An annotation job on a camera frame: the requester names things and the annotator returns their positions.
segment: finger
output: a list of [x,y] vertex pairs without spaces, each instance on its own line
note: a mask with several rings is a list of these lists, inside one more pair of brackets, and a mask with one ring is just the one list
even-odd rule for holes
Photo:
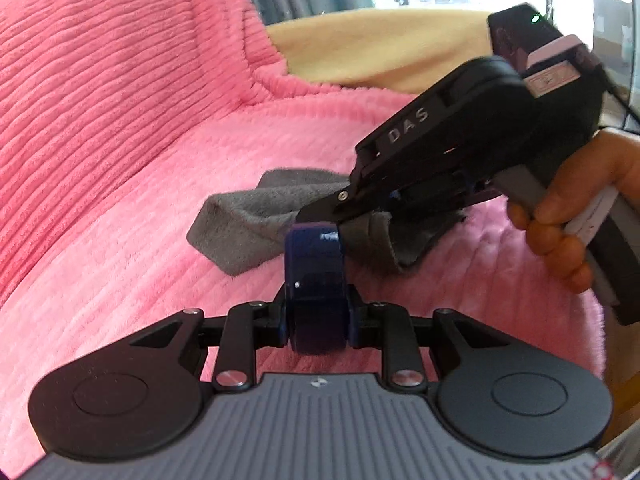
[[558,247],[562,236],[562,231],[558,226],[542,225],[537,220],[534,220],[527,228],[526,239],[534,254],[544,256]]
[[591,287],[593,273],[587,262],[583,262],[574,272],[564,279],[564,284],[574,294],[580,294]]
[[607,129],[560,166],[534,217],[543,224],[567,222],[608,184],[640,200],[640,140]]
[[545,265],[552,276],[568,278],[584,261],[584,244],[578,237],[565,236],[558,246],[545,254]]
[[529,225],[529,213],[520,204],[513,203],[511,200],[507,202],[507,216],[513,226],[520,231],[524,231]]

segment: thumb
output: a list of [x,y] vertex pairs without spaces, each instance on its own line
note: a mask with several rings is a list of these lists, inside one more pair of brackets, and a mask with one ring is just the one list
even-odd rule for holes
[[609,184],[631,202],[640,200],[640,141],[613,128],[599,131],[561,164],[534,216],[541,224],[563,224]]

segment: ribbed pink fabric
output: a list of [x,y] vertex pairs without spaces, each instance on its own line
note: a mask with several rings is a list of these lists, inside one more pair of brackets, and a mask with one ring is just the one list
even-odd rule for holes
[[[185,234],[214,192],[276,167],[348,171],[353,146],[410,100],[286,75],[248,0],[0,0],[0,468],[42,452],[35,382],[186,306],[270,300],[282,259],[237,278]],[[458,308],[600,374],[600,307],[548,277],[504,201],[472,209],[409,277],[351,266],[369,300]],[[376,370],[378,354],[261,369]]]

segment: gray ribbed panel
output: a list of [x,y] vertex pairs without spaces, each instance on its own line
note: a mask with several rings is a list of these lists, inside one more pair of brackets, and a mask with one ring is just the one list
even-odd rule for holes
[[22,480],[591,480],[582,454],[545,465],[485,457],[460,444],[419,397],[370,374],[266,374],[218,397],[180,442],[153,456],[85,464],[49,455]]

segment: silver screw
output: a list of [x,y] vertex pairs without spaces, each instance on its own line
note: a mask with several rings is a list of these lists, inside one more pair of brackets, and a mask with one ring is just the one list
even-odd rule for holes
[[418,386],[424,380],[424,376],[416,370],[398,370],[391,376],[391,380],[398,386]]
[[225,370],[216,375],[216,382],[220,386],[239,388],[246,384],[246,374],[240,370]]

